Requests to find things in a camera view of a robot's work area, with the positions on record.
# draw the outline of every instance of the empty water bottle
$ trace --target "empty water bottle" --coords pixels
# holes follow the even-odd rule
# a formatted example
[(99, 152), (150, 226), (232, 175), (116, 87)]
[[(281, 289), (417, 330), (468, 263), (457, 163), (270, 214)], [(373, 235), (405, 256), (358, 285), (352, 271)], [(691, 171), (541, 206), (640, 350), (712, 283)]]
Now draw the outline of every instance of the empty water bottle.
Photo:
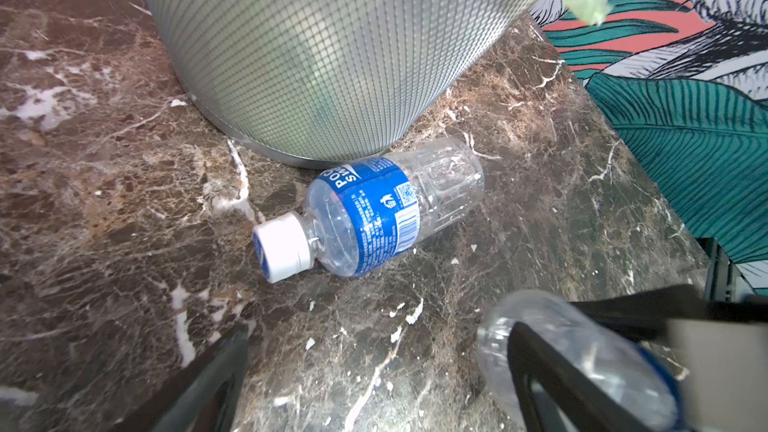
[(601, 327), (560, 297), (527, 290), (507, 296), (478, 329), (480, 370), (496, 402), (518, 425), (523, 427), (524, 422), (507, 361), (507, 343), (517, 321), (531, 327), (652, 430), (669, 430), (677, 423), (677, 398), (660, 369), (636, 344)]
[(437, 139), (322, 172), (301, 214), (254, 227), (254, 247), (271, 283), (315, 260), (333, 274), (357, 277), (466, 216), (484, 186), (472, 149)]

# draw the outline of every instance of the teal leaf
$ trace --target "teal leaf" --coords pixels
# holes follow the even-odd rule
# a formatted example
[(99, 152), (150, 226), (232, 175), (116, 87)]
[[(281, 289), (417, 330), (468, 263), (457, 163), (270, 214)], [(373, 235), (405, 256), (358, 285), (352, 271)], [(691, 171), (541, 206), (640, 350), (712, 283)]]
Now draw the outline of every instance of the teal leaf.
[(697, 237), (768, 258), (768, 108), (692, 79), (592, 75), (587, 91)]
[(600, 72), (600, 69), (582, 69), (582, 70), (575, 70), (574, 75), (579, 80), (589, 79), (592, 77), (592, 75)]
[[(674, 0), (608, 0), (608, 4), (612, 7), (609, 15), (639, 10), (690, 12), (690, 7), (678, 4)], [(561, 20), (578, 20), (578, 18), (569, 10), (561, 17)]]
[(593, 63), (614, 63), (632, 55), (622, 50), (583, 49), (561, 52), (563, 60), (570, 66), (586, 66)]
[(555, 47), (580, 47), (639, 34), (676, 33), (677, 29), (650, 20), (622, 19), (603, 25), (584, 26), (570, 30), (550, 30), (547, 38)]

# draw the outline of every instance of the brown marble surface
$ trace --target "brown marble surface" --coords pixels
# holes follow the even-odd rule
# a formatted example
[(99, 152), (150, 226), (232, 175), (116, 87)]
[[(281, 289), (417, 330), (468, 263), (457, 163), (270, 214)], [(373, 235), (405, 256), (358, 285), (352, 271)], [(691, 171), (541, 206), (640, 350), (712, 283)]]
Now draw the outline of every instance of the brown marble surface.
[(696, 242), (524, 17), (396, 146), (473, 144), (481, 207), (364, 278), (268, 285), (250, 228), (316, 172), (177, 105), (144, 8), (0, 0), (0, 430), (105, 430), (235, 322), (240, 432), (514, 429), (473, 353), (500, 297), (704, 282)]

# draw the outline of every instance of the silver wire mesh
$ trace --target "silver wire mesh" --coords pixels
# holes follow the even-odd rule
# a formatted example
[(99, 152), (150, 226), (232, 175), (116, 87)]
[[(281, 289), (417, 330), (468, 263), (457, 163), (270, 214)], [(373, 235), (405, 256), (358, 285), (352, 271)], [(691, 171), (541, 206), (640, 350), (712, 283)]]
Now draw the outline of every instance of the silver wire mesh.
[(402, 137), (535, 0), (147, 1), (214, 123), (337, 162)]

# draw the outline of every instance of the bottle cap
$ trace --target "bottle cap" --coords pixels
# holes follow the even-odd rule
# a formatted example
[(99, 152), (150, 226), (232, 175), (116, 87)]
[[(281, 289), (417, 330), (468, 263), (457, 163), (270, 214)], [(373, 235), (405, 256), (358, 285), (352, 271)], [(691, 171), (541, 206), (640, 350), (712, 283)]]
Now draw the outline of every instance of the bottle cap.
[(312, 267), (310, 246), (295, 212), (255, 226), (254, 249), (271, 284)]

